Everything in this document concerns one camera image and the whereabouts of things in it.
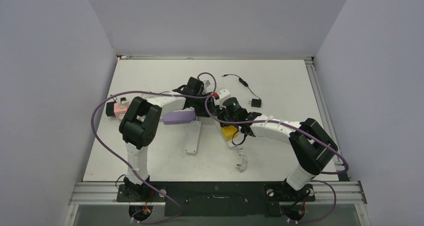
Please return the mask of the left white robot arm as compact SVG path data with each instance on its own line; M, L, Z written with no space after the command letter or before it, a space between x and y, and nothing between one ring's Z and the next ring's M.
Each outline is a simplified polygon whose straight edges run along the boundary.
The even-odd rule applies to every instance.
M118 127L127 151L127 173L122 191L136 201L143 201L154 193L147 166L148 147L160 123L199 128L197 118L208 115L205 106L214 106L212 100L206 99L209 95L207 82L198 77L190 77L187 83L172 91L150 92L149 95L150 98L136 96L132 99Z

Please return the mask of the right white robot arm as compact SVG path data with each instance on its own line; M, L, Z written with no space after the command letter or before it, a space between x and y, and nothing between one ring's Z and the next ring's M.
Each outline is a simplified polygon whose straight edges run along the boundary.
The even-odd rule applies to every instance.
M311 190L306 185L324 168L339 148L322 126L313 118L304 121L284 121L248 112L235 97L226 99L222 106L205 103L207 112L224 126L235 126L245 137L263 137L292 147L298 165L282 182L282 194L289 200L307 197Z

